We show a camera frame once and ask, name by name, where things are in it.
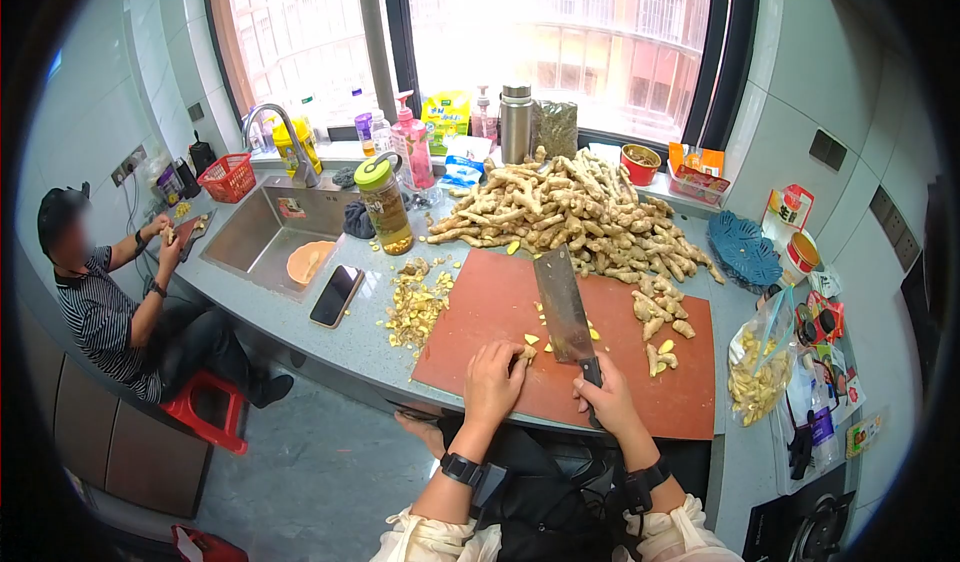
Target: kitchen counter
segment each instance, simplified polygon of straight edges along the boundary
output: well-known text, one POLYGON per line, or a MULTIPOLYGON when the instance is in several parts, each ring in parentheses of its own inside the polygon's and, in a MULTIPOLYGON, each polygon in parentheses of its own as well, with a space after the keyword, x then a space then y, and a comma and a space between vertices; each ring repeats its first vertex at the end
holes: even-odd
MULTIPOLYGON (((280 173, 258 171, 257 185, 263 184, 266 177, 277 174, 280 173)), ((433 218, 446 216, 454 201, 444 194, 444 201, 431 210, 433 218)), ((463 400, 459 396, 411 380, 416 362, 412 352, 402 347, 390 347, 387 341, 390 331, 378 327, 377 320, 386 320, 384 310, 393 304, 394 287, 390 285, 390 278, 396 275, 396 271, 392 271, 391 266, 402 267, 404 260, 413 256, 432 260, 450 255, 453 260, 463 261, 470 246, 459 240, 442 245, 417 241, 404 256, 387 256, 382 250, 374 252, 366 240, 344 234, 306 287, 302 302, 298 302, 201 259, 204 248, 239 206, 213 202, 205 192, 193 202, 191 214, 202 213, 207 208, 217 208, 217 214, 210 222, 207 236, 197 243, 190 258, 176 268, 178 280, 187 282, 214 304, 292 350, 397 393, 400 400, 463 408, 463 400), (308 314, 333 269, 339 264, 362 268, 366 272, 366 279, 349 307, 350 316, 344 316, 340 326, 331 330, 313 324, 308 314)), ((428 234, 424 211, 411 211, 409 216, 415 234, 428 234)), ((705 219, 678 213, 674 222, 684 230, 691 243, 707 248, 705 219)), ((453 268, 452 262, 446 263, 441 269, 452 273, 454 277, 459 272, 453 268)), ((778 496, 769 417, 747 428, 739 426, 731 417, 730 395, 726 387, 728 343, 740 325, 755 312, 758 296, 731 281, 726 285, 716 283, 703 268, 678 287, 686 294, 710 303, 716 380, 716 437, 712 443, 706 497, 707 525, 715 526, 717 536, 732 549, 740 551, 750 519, 750 508, 778 496)), ((623 313, 632 314, 632 311, 625 309, 623 313)), ((646 363, 642 356, 642 352, 637 353, 637 363, 646 363)), ((510 419, 554 430, 591 430, 516 413, 511 414, 510 419)))

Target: striped shirt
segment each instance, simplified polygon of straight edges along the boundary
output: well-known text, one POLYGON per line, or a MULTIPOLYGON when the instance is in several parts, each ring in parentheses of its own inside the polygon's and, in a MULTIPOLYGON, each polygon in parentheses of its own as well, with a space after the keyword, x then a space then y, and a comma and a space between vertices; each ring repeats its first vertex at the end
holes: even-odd
POLYGON ((60 310, 73 340, 86 357, 110 378, 125 384, 141 400, 161 400, 158 370, 143 373, 145 348, 131 347, 131 330, 138 303, 107 274, 113 248, 93 250, 86 261, 88 272, 78 277, 54 273, 60 310))

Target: white sleeve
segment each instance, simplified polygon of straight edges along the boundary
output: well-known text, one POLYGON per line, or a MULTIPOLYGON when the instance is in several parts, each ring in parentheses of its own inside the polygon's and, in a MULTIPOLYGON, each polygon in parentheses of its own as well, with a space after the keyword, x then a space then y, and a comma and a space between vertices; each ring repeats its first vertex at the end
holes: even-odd
POLYGON ((380 550, 370 562, 495 562, 500 525, 474 534, 474 523, 448 524, 410 514, 407 506, 387 519, 392 530, 380 535, 380 550))
MULTIPOLYGON (((641 517, 624 511, 623 518, 627 520, 627 532, 636 537, 641 517)), ((686 494, 683 505, 669 514, 644 515, 636 552, 644 562, 743 562, 714 532, 704 528, 706 519, 700 499, 686 494)))

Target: hand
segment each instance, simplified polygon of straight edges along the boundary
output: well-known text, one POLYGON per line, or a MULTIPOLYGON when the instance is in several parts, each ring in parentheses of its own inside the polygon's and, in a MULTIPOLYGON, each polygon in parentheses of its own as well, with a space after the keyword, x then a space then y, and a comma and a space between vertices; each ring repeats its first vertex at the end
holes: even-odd
POLYGON ((629 432, 642 427, 641 417, 634 409, 627 379, 606 353, 597 354, 603 386, 598 387, 584 380, 584 373, 573 379, 573 397, 580 400, 578 411, 586 412, 587 403, 593 404, 597 420, 613 436, 620 439, 629 432))
POLYGON ((527 361, 518 361, 510 371, 514 355, 523 352, 523 346, 510 341, 493 341, 466 365, 466 385, 463 389, 465 419, 463 425, 479 426, 493 434, 514 409, 521 395, 527 361))
POLYGON ((170 216, 166 214, 158 214, 156 218, 150 222, 150 224, 144 227, 143 232, 146 233, 144 236, 146 236, 148 239, 152 239, 167 227, 170 227, 171 229, 174 228, 174 221, 171 220, 170 216))
POLYGON ((167 245, 166 239, 160 240, 159 267, 161 272, 172 273, 177 264, 180 263, 180 252, 184 248, 184 242, 179 236, 174 238, 174 242, 167 245))

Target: gas stove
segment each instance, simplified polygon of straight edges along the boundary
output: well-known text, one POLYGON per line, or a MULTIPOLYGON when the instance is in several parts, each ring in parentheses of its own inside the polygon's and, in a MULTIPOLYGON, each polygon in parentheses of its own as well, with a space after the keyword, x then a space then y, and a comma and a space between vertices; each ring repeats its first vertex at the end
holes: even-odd
POLYGON ((856 491, 844 493, 846 465, 750 511, 745 562, 827 562, 840 550, 856 491))

